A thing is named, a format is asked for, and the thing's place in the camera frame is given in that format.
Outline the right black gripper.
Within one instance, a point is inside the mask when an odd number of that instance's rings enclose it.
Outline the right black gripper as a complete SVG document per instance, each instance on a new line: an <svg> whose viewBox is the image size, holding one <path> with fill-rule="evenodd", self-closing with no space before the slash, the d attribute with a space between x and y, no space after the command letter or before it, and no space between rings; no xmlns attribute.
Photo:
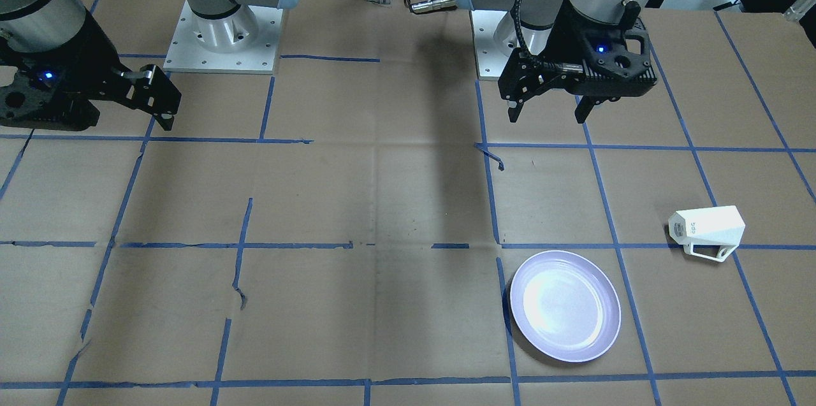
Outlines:
<svg viewBox="0 0 816 406"><path fill-rule="evenodd" d="M52 50L24 54L11 48L11 37L2 30L2 66L17 69L2 87L3 126L82 132L98 124L93 102L111 101L149 113L164 131L172 130L180 91L157 64L128 70L120 63L90 12L78 34Z"/></svg>

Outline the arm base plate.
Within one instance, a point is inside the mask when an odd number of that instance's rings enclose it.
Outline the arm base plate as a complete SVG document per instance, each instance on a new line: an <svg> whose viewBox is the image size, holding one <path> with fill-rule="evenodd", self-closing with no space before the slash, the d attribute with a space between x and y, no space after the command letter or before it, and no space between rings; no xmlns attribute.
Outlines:
<svg viewBox="0 0 816 406"><path fill-rule="evenodd" d="M518 46L515 27L508 11L472 10L469 12L472 24L472 37L477 58L477 78L484 81L497 81L506 66L514 48ZM542 29L533 28L531 23L522 23L521 30L528 51L538 55L545 48L555 16Z"/></svg>
<svg viewBox="0 0 816 406"><path fill-rule="evenodd" d="M207 20L184 3L163 69L172 73L274 75L283 9L242 6L229 17Z"/></svg>

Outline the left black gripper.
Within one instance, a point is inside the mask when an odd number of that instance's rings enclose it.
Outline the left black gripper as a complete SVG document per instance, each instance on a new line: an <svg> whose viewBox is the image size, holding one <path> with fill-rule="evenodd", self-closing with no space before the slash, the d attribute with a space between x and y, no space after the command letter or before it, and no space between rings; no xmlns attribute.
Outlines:
<svg viewBox="0 0 816 406"><path fill-rule="evenodd" d="M565 0L541 54L513 50L499 77L510 122L518 122L526 101L549 89L582 96L574 116L585 124L603 98L642 96L655 86L640 3L618 0L614 9L622 16L612 23L595 22Z"/></svg>

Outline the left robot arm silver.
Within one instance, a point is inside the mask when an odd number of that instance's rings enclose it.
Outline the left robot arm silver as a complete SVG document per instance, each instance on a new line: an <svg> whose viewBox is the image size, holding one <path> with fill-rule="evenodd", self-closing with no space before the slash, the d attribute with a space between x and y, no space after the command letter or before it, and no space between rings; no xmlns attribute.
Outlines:
<svg viewBox="0 0 816 406"><path fill-rule="evenodd" d="M595 106L638 98L657 83L641 19L649 0L455 0L472 12L501 12L492 41L504 44L499 95L510 122L543 93L579 96L577 122Z"/></svg>

